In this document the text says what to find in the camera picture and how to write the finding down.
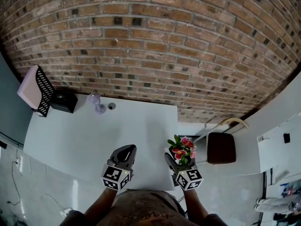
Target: white floor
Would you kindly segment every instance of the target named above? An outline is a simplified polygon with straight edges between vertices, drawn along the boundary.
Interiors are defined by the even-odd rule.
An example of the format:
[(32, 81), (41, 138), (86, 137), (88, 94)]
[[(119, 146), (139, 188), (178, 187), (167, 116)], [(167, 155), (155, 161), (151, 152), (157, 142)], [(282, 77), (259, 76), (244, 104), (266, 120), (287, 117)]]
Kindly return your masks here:
[[(13, 164), (13, 175), (21, 202), (13, 206), (7, 201), (19, 201), (11, 174), (16, 149), (0, 148), (0, 216), (8, 225), (14, 225), (17, 219), (29, 226), (59, 225), (63, 220), (60, 211), (73, 208), (84, 212), (104, 189), (102, 185), (50, 168), (21, 150), (17, 151), (17, 156), (18, 165)], [(205, 178), (197, 192), (206, 209), (210, 213), (218, 213), (229, 226), (250, 226), (258, 221), (259, 213), (253, 207), (262, 195), (261, 174)], [(183, 195), (179, 187), (170, 193), (177, 199)]]

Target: artificial flower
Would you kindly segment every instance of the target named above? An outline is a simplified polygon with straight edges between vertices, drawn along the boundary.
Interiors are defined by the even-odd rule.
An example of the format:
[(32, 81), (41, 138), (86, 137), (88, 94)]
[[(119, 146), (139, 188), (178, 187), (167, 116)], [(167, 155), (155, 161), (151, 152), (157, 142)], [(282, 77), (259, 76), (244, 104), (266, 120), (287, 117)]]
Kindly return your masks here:
[(185, 150), (180, 150), (178, 148), (174, 148), (173, 149), (173, 153), (175, 153), (175, 158), (178, 159), (178, 160), (181, 160), (182, 158), (182, 155), (185, 155), (187, 154), (187, 152)]
[(187, 137), (184, 137), (181, 142), (183, 143), (184, 146), (187, 146), (189, 148), (194, 147), (194, 144), (192, 143), (192, 141), (190, 141)]
[(190, 153), (190, 157), (191, 158), (195, 158), (196, 157), (196, 155), (197, 155), (196, 149), (197, 149), (197, 147), (194, 146), (193, 149), (192, 149), (192, 151), (191, 151), (191, 153)]

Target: table surface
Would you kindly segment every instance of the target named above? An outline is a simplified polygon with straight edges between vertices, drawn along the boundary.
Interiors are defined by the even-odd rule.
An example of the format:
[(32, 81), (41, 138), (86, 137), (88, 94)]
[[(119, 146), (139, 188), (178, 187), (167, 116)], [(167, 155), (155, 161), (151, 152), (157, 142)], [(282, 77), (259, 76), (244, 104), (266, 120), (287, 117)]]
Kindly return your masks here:
[[(25, 153), (66, 174), (101, 183), (103, 165), (112, 152), (134, 144), (134, 177), (126, 187), (174, 189), (164, 153), (166, 141), (177, 132), (176, 106), (102, 97), (106, 112), (98, 115), (87, 95), (76, 96), (73, 114), (52, 108), (47, 118), (33, 114)], [(115, 103), (116, 108), (109, 110), (109, 103)]]

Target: white box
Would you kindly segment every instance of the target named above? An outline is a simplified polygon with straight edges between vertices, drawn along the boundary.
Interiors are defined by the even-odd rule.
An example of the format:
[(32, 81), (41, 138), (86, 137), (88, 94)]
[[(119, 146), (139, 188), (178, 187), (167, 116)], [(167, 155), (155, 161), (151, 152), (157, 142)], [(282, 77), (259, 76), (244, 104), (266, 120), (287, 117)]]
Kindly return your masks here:
[(202, 181), (203, 178), (198, 169), (179, 171), (176, 178), (176, 182), (184, 191), (199, 187)]
[(102, 172), (102, 181), (105, 187), (121, 190), (130, 181), (130, 171), (105, 164)]

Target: shirt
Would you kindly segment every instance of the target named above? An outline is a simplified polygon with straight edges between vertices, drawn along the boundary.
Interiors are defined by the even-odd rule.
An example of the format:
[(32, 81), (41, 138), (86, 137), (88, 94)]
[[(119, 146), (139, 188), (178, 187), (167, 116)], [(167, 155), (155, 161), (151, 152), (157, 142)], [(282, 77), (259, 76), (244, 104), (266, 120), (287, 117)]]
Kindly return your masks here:
[[(86, 216), (70, 211), (60, 226), (91, 226)], [(195, 226), (185, 216), (178, 201), (163, 191), (127, 191), (116, 196), (110, 212), (97, 226), (166, 225)], [(227, 226), (216, 214), (208, 215), (204, 226)]]
[(301, 211), (301, 194), (289, 205), (290, 210)]

